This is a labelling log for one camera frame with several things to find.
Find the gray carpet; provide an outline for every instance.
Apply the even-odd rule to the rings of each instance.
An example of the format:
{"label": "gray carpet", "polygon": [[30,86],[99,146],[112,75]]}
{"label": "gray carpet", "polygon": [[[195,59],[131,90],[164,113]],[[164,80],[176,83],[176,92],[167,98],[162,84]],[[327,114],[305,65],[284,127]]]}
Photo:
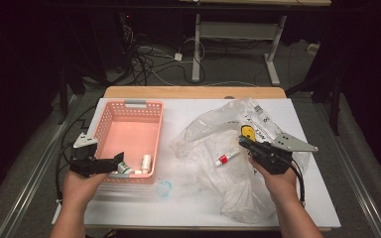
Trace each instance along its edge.
{"label": "gray carpet", "polygon": [[[279,47],[274,63],[284,89],[303,81],[314,59],[313,56],[306,53],[307,46],[307,43],[300,42],[292,47]],[[170,56],[174,53],[162,46],[160,49]],[[268,73],[260,57],[267,50],[268,44],[261,43],[250,51],[229,53],[220,59],[213,59],[218,57],[218,54],[213,52],[206,54],[206,58],[202,60],[205,72],[205,81],[202,84],[233,81],[219,85],[247,86],[248,84],[242,83],[244,82],[271,86]],[[191,65],[182,63],[181,65],[185,68],[187,78],[191,78]],[[115,77],[117,73],[109,71],[109,75]],[[179,67],[167,68],[157,72],[157,75],[153,74],[148,78],[148,85],[166,85],[166,83],[190,85],[184,81],[183,70]],[[63,125],[58,125],[61,114],[57,109],[59,106],[56,98],[55,112],[31,136],[29,143],[0,187],[0,232],[3,232],[2,234],[7,234],[7,237],[49,236],[52,229],[51,221],[57,207],[55,163],[61,147],[62,132],[70,122],[93,105],[103,92],[103,87],[88,79],[86,93],[83,96],[72,97],[68,118]],[[343,95],[341,96],[338,121],[339,137],[333,136],[328,127],[327,103],[312,103],[308,93],[296,93],[292,99],[308,141],[320,148],[319,152],[315,154],[315,158],[342,225],[339,229],[324,233],[325,237],[381,237],[381,168],[364,141],[361,130],[351,117],[349,106]],[[75,123],[66,134],[65,141],[74,141],[79,132],[85,131],[92,115],[93,111],[89,111],[82,117],[86,119],[85,128],[81,128],[81,123]],[[49,149],[49,145],[54,145],[55,149]],[[27,195],[22,193],[23,187],[34,187],[34,184],[38,185],[37,189],[33,189]],[[25,209],[15,210],[12,213],[17,214],[11,216],[12,220],[6,220],[12,207],[20,207],[16,203],[20,194],[31,200],[27,200],[25,206],[22,206]],[[375,208],[376,212],[367,211],[367,207]],[[87,230],[87,233],[94,237],[102,237],[106,232],[107,230]],[[121,234],[121,237],[204,237],[212,235],[280,237],[277,232],[261,234],[261,232],[125,230]]]}

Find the clear plastic bag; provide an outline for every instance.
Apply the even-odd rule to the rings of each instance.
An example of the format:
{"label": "clear plastic bag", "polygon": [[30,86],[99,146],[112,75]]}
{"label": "clear plastic bag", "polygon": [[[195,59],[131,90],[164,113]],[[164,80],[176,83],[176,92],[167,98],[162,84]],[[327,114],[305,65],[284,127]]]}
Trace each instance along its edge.
{"label": "clear plastic bag", "polygon": [[[243,125],[254,128],[259,142],[271,142],[284,132],[255,100],[237,99],[199,115],[172,141],[171,148],[177,158],[195,161],[199,182],[220,194],[221,215],[254,224],[270,217],[275,206],[262,176],[248,162],[247,150],[237,142]],[[218,158],[233,148],[240,153],[216,167]],[[294,153],[294,159],[303,171],[307,168],[308,153]]]}

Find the pink plastic basket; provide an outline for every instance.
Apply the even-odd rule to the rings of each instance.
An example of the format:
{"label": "pink plastic basket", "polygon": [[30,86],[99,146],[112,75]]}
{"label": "pink plastic basket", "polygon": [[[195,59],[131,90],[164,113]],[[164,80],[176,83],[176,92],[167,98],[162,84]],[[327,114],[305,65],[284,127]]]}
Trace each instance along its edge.
{"label": "pink plastic basket", "polygon": [[124,152],[124,162],[134,171],[141,170],[144,155],[151,155],[147,174],[111,174],[106,180],[127,183],[153,183],[157,149],[163,118],[163,102],[119,99],[107,102],[101,113],[94,138],[98,139],[97,159],[112,159]]}

